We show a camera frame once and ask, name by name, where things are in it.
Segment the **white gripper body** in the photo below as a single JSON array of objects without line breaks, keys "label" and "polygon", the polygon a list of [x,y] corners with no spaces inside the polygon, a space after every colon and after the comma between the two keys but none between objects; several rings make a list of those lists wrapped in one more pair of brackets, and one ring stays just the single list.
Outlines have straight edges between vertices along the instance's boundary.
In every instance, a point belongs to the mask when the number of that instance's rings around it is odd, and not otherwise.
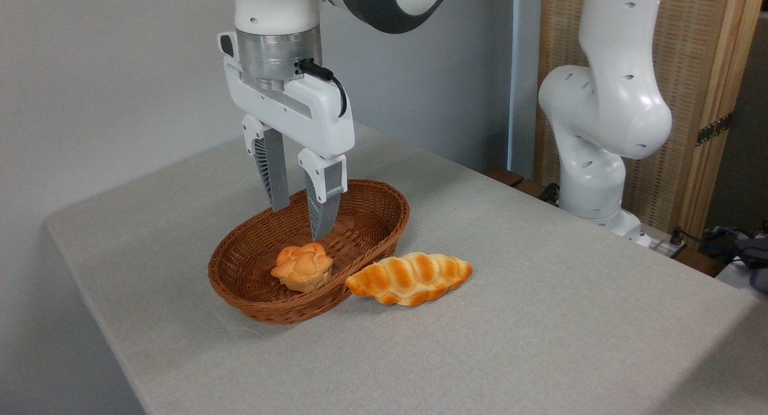
[{"label": "white gripper body", "polygon": [[239,109],[326,159],[354,147],[351,106],[340,116],[343,99],[337,85],[299,66],[323,62],[319,32],[225,32],[218,35],[218,46]]}]

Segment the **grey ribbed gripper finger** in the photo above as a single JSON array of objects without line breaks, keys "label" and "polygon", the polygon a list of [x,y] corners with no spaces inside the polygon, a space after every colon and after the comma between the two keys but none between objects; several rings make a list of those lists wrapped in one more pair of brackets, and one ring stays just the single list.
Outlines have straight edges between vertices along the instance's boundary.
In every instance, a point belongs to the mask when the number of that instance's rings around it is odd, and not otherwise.
[{"label": "grey ribbed gripper finger", "polygon": [[318,241],[332,231],[342,193],[348,191],[346,156],[326,159],[304,148],[298,158],[305,172],[312,238]]},{"label": "grey ribbed gripper finger", "polygon": [[267,199],[274,212],[290,205],[283,135],[252,115],[242,118],[247,153],[255,159]]}]

